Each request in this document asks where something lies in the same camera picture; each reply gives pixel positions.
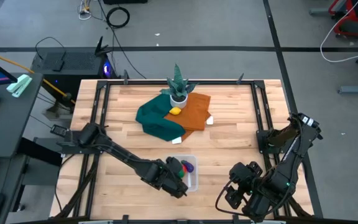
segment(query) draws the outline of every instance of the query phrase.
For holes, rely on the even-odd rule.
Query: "white pot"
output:
[[[172,107],[178,107],[180,109],[184,108],[187,104],[187,97],[189,94],[186,95],[186,99],[183,100],[182,102],[176,102],[175,100],[173,100],[172,95],[170,95],[170,99],[171,99],[171,106]]]

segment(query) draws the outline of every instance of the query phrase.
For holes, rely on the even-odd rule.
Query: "clear plastic container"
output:
[[[189,188],[187,190],[187,192],[197,191],[197,189],[198,189],[198,161],[197,161],[197,157],[194,155],[186,155],[186,154],[170,154],[168,156],[176,158],[177,160],[179,160],[179,162],[182,160],[186,160],[187,162],[191,163],[191,165],[194,166],[193,172],[191,172],[191,173],[186,172],[185,176],[182,178],[182,181]]]

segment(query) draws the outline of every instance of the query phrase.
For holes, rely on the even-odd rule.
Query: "succulent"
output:
[[[162,94],[172,95],[172,98],[175,101],[181,102],[185,100],[186,95],[191,93],[197,84],[189,84],[187,85],[189,79],[184,80],[181,76],[180,68],[177,64],[175,64],[175,76],[173,80],[167,78],[168,89],[160,90]]]

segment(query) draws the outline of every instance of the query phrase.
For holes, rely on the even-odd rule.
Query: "butcher block tabletop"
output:
[[[72,130],[81,130],[90,121],[97,80],[83,80],[76,100]],[[280,80],[264,80],[267,99],[275,129],[288,125],[288,108]],[[142,125],[135,121],[140,106],[159,94],[166,85],[113,85],[109,92],[106,128],[107,135],[117,144],[143,159],[165,160],[170,154],[191,154],[198,160],[198,190],[187,197],[171,197],[163,190],[155,190],[140,180],[135,172],[113,156],[102,154],[94,189],[91,212],[93,220],[120,220],[129,215],[131,220],[223,220],[232,215],[215,209],[215,201],[229,181],[229,170],[234,164],[256,161],[264,169],[255,132],[257,120],[250,85],[198,85],[194,92],[211,96],[209,112],[212,125],[204,131],[195,131],[181,144],[172,144],[145,134]],[[259,105],[262,95],[257,90]],[[104,90],[99,99],[96,122],[100,120]],[[262,112],[264,128],[267,123]],[[62,206],[69,201],[78,186],[82,155],[72,157],[60,171],[57,195]],[[313,214],[305,175],[300,166],[295,200],[308,213]],[[85,213],[87,191],[83,194],[80,215]],[[219,207],[232,210],[224,197]],[[50,215],[59,207],[53,201]]]

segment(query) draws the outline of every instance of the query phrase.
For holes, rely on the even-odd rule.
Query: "potted plant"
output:
[[[197,84],[187,85],[188,79],[184,80],[181,76],[179,66],[175,64],[175,76],[173,80],[167,78],[169,89],[160,90],[162,94],[170,95],[171,106],[184,108],[187,103],[188,94],[191,93]]]

